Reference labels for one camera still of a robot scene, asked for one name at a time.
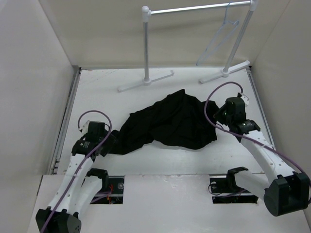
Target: black cloth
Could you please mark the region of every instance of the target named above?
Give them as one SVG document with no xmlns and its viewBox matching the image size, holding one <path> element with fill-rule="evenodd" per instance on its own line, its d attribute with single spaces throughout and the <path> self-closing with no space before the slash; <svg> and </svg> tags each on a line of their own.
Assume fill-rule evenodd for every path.
<svg viewBox="0 0 311 233">
<path fill-rule="evenodd" d="M 182 89 L 150 107 L 131 113 L 120 131 L 112 132 L 118 142 L 110 153 L 127 154 L 153 140 L 193 150 L 204 147 L 217 139 L 215 128 L 204 116 L 204 104 Z M 218 109 L 213 101 L 207 105 L 207 115 L 213 123 L 216 123 L 213 115 Z"/>
</svg>

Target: beige wall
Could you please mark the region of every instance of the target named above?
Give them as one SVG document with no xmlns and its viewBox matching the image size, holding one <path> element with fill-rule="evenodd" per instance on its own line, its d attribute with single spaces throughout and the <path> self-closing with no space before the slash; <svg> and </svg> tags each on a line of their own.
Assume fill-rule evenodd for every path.
<svg viewBox="0 0 311 233">
<path fill-rule="evenodd" d="M 279 150 L 311 176 L 311 1 L 291 0 L 252 67 Z M 306 210 L 309 225 L 311 207 Z"/>
<path fill-rule="evenodd" d="M 141 7 L 151 10 L 229 2 L 228 0 L 40 0 L 71 63 L 79 66 L 135 67 L 143 65 Z M 260 0 L 234 63 L 253 62 L 289 0 Z M 229 9 L 241 24 L 246 7 Z M 152 16 L 150 63 L 194 66 L 221 26 L 225 9 Z M 224 65 L 236 36 L 227 41 L 208 65 Z"/>
<path fill-rule="evenodd" d="M 0 0 L 0 34 L 0 232 L 24 233 L 73 69 L 38 0 Z"/>
</svg>

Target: white panel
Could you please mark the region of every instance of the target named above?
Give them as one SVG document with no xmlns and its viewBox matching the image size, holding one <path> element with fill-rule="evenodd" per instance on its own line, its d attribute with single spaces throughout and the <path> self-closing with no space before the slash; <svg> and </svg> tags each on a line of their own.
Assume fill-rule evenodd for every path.
<svg viewBox="0 0 311 233">
<path fill-rule="evenodd" d="M 81 137 L 77 129 L 79 116 L 87 110 L 104 111 L 112 120 L 112 128 L 119 130 L 130 113 L 153 105 L 168 94 L 180 89 L 205 101 L 209 93 L 227 81 L 240 83 L 245 94 L 250 98 L 246 108 L 247 117 L 260 125 L 266 138 L 267 131 L 260 114 L 256 98 L 246 70 L 233 73 L 229 78 L 221 78 L 206 84 L 198 80 L 219 70 L 218 68 L 168 68 L 151 69 L 150 74 L 159 74 L 173 69 L 175 75 L 150 86 L 118 93 L 117 87 L 143 78 L 143 69 L 85 70 L 81 74 L 75 102 L 73 105 L 68 131 L 64 143 L 61 162 L 58 169 L 63 174 L 69 164 L 74 143 Z M 228 85 L 215 93 L 213 100 L 222 106 L 229 97 L 236 96 L 239 88 Z M 88 114 L 81 124 L 87 120 L 107 122 L 100 114 Z M 226 173 L 229 169 L 239 166 L 249 168 L 252 172 L 262 172 L 253 156 L 234 136 L 217 131 L 218 140 L 200 150 L 188 150 L 182 147 L 169 147 L 154 141 L 143 148 L 126 155 L 109 154 L 99 156 L 95 167 L 107 169 L 110 175 L 128 174 L 213 174 Z"/>
<path fill-rule="evenodd" d="M 260 0 L 234 64 L 254 61 L 289 0 Z M 229 0 L 40 0 L 71 63 L 80 66 L 142 66 L 141 7 L 151 10 L 230 2 Z M 248 6 L 231 8 L 229 20 L 242 21 Z M 222 25 L 225 9 L 150 18 L 150 62 L 155 66 L 194 66 Z M 223 37 L 232 28 L 225 27 Z M 224 65 L 238 33 L 207 63 Z"/>
<path fill-rule="evenodd" d="M 38 0 L 0 0 L 0 232 L 24 233 L 73 70 Z"/>
<path fill-rule="evenodd" d="M 46 208 L 63 176 L 44 176 L 35 215 Z M 310 233 L 302 211 L 274 217 L 258 204 L 213 204 L 208 175 L 126 176 L 124 204 L 90 205 L 81 233 Z"/>
<path fill-rule="evenodd" d="M 291 0 L 253 66 L 276 146 L 311 176 L 311 1 Z M 311 223 L 311 208 L 307 216 Z"/>
</svg>

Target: table surface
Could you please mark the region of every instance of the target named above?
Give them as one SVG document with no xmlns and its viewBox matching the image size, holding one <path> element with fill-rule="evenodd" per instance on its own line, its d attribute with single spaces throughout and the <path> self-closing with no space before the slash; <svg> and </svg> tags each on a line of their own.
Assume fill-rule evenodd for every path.
<svg viewBox="0 0 311 233">
<path fill-rule="evenodd" d="M 39 233 L 35 215 L 63 177 L 43 177 L 28 233 Z M 125 176 L 123 204 L 90 205 L 81 233 L 310 233 L 303 211 L 274 217 L 261 200 L 213 204 L 208 184 L 208 175 Z"/>
<path fill-rule="evenodd" d="M 153 105 L 168 94 L 185 89 L 187 94 L 205 101 L 212 90 L 227 81 L 236 81 L 243 86 L 244 93 L 250 98 L 250 104 L 246 108 L 247 117 L 253 119 L 261 127 L 268 139 L 246 69 L 230 74 L 228 78 L 220 78 L 206 84 L 199 84 L 198 80 L 217 72 L 219 68 L 153 68 L 150 69 L 150 74 L 158 74 L 170 69 L 174 70 L 174 76 L 150 86 L 141 86 L 122 93 L 117 91 L 117 87 L 141 80 L 144 75 L 143 69 L 83 70 L 70 116 L 58 174 L 65 173 L 72 146 L 81 137 L 77 129 L 77 120 L 85 111 L 105 112 L 112 120 L 112 128 L 119 130 L 130 113 Z M 222 106 L 227 98 L 236 96 L 238 91 L 240 90 L 237 86 L 227 85 L 217 91 L 212 100 L 216 101 L 218 106 Z M 84 116 L 82 125 L 87 120 L 106 121 L 103 116 L 94 113 Z M 262 172 L 253 156 L 235 137 L 219 130 L 216 133 L 218 140 L 200 150 L 170 147 L 154 141 L 127 155 L 108 154 L 104 158 L 99 156 L 94 167 L 106 169 L 110 175 L 220 174 L 239 166 L 247 167 L 253 173 Z"/>
</svg>

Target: horizontal bar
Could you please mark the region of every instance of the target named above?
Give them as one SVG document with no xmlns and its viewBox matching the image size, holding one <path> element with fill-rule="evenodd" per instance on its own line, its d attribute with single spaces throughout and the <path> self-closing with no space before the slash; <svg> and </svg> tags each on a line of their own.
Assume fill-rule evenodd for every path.
<svg viewBox="0 0 311 233">
<path fill-rule="evenodd" d="M 248 6 L 250 4 L 251 4 L 251 1 L 237 1 L 237 2 L 230 3 L 230 7 L 231 6 Z M 183 12 L 183 11 L 196 11 L 196 10 L 204 10 L 204 9 L 210 9 L 210 8 L 222 8 L 222 7 L 227 7 L 228 5 L 229 3 L 221 3 L 221 4 L 213 4 L 213 5 L 205 5 L 205 6 L 174 8 L 174 9 L 167 9 L 167 10 L 152 11 L 151 15 L 161 15 L 161 14 Z"/>
</svg>

